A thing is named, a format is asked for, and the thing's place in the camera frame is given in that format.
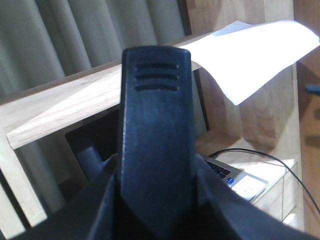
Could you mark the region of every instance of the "power cord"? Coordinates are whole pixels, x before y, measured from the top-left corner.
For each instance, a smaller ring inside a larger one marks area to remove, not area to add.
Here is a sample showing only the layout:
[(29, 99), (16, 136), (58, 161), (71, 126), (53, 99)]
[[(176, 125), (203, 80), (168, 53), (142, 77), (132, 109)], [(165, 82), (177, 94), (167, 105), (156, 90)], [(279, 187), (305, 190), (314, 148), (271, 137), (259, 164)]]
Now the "power cord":
[(303, 187), (303, 189), (305, 190), (305, 192), (308, 194), (308, 196), (310, 197), (312, 203), (314, 204), (316, 210), (318, 211), (319, 215), (320, 215), (320, 209), (316, 203), (316, 201), (314, 200), (314, 198), (312, 197), (311, 193), (309, 192), (309, 190), (307, 189), (307, 187), (305, 186), (305, 184), (300, 180), (300, 178), (290, 169), (290, 167), (288, 167), (288, 165), (286, 165), (282, 160), (280, 160), (279, 158), (269, 155), (267, 153), (261, 152), (261, 151), (256, 151), (256, 150), (251, 150), (251, 149), (247, 149), (247, 148), (240, 148), (240, 147), (235, 147), (235, 148), (227, 148), (227, 149), (222, 149), (219, 151), (216, 151), (215, 153), (212, 153), (209, 155), (210, 158), (215, 158), (216, 156), (225, 153), (225, 152), (232, 152), (232, 151), (241, 151), (241, 152), (247, 152), (247, 153), (252, 153), (252, 154), (257, 154), (257, 155), (261, 155), (261, 156), (265, 156), (268, 157), (270, 159), (276, 160), (278, 162), (280, 162), (281, 164), (283, 164), (283, 166), (298, 180), (298, 182), (301, 184), (301, 186)]

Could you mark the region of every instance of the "laptop keyboard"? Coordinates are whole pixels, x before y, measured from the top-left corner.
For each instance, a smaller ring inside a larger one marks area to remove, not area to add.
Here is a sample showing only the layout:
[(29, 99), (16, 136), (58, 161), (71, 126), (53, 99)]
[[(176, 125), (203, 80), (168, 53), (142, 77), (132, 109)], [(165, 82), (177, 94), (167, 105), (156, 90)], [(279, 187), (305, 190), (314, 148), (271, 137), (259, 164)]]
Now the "laptop keyboard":
[(220, 178), (225, 178), (225, 176), (227, 176), (229, 173), (231, 173), (228, 169), (225, 169), (221, 166), (218, 166), (216, 164), (213, 164), (212, 162), (206, 161), (206, 163), (215, 171), (216, 174), (218, 174), (218, 176)]

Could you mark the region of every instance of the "paper sheet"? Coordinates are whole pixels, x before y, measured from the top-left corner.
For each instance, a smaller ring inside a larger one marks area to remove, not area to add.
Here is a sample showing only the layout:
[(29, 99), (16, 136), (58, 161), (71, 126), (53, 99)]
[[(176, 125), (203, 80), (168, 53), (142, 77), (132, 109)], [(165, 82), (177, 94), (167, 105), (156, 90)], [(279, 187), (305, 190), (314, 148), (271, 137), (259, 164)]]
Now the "paper sheet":
[(319, 45), (318, 36), (292, 20), (258, 25), (235, 21), (183, 48), (238, 105)]

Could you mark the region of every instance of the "light wood panel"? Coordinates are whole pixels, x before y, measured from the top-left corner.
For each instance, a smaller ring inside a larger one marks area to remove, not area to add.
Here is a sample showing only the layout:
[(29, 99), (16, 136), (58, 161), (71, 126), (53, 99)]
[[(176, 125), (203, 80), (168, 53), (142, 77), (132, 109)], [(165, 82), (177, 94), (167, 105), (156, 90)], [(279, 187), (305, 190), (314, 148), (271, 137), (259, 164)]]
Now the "light wood panel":
[[(188, 36), (181, 47), (203, 36)], [(200, 66), (192, 63), (192, 69)], [(121, 64), (108, 63), (3, 98), (0, 125), (13, 149), (120, 103)]]
[[(294, 19), (320, 35), (320, 1), (295, 0)], [(307, 94), (304, 84), (320, 84), (320, 48), (297, 63), (302, 176), (315, 201), (320, 204), (320, 97)], [(304, 196), (306, 230), (320, 238), (320, 216)]]
[(0, 229), (4, 237), (9, 239), (23, 233), (25, 228), (1, 185), (0, 206)]
[[(35, 226), (46, 219), (47, 215), (1, 128), (0, 169), (30, 225)], [(16, 215), (10, 214), (7, 216), (8, 218), (4, 218), (3, 216), (0, 218), (1, 226), (10, 223), (13, 229), (21, 231), (21, 222), (17, 220)]]

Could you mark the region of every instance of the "curtain fold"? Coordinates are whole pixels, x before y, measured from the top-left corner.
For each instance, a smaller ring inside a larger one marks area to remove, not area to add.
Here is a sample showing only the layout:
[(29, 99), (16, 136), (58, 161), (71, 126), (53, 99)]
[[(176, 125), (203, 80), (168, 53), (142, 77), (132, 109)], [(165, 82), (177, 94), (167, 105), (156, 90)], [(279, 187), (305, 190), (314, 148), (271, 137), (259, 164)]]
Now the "curtain fold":
[[(0, 0), (0, 97), (118, 60), (125, 48), (182, 37), (176, 0)], [(50, 212), (65, 204), (59, 184), (86, 182), (64, 138), (72, 128), (16, 151)]]

